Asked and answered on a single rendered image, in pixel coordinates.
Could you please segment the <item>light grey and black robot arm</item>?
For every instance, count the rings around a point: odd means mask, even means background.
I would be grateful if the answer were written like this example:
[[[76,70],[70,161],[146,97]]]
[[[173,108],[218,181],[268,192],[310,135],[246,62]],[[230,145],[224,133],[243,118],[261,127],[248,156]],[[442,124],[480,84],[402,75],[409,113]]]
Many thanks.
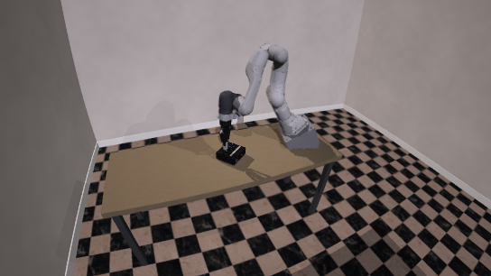
[[[245,67],[245,73],[249,80],[249,88],[245,97],[232,93],[229,90],[221,92],[218,100],[218,119],[226,122],[232,119],[238,119],[240,117],[239,115],[245,116],[253,112],[255,98],[262,82],[265,65],[268,60],[271,60],[274,63],[271,71],[270,85],[268,86],[270,87],[270,91],[267,88],[269,92],[269,96],[267,96],[269,103],[272,105],[278,122],[283,129],[283,135],[297,135],[309,123],[305,118],[291,112],[284,99],[285,81],[288,72],[288,60],[286,61],[288,59],[288,51],[271,43],[263,43],[259,48],[261,49],[255,50]]]

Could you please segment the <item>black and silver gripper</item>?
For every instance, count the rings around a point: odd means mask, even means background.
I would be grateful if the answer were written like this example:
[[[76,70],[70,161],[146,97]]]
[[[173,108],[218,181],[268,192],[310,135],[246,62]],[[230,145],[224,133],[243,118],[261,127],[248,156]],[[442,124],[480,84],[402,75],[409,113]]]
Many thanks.
[[[220,135],[221,142],[223,143],[223,150],[227,150],[227,142],[229,140],[230,131],[232,127],[231,120],[226,122],[219,120],[219,124],[221,125],[221,131],[219,132],[219,135]]]

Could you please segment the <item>black lighting desk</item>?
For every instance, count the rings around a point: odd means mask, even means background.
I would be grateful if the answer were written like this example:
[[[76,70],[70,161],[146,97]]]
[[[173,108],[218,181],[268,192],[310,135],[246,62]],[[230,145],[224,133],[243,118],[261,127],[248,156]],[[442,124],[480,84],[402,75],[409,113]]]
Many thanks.
[[[217,159],[235,165],[246,154],[246,148],[227,142],[227,150],[223,147],[216,152]]]

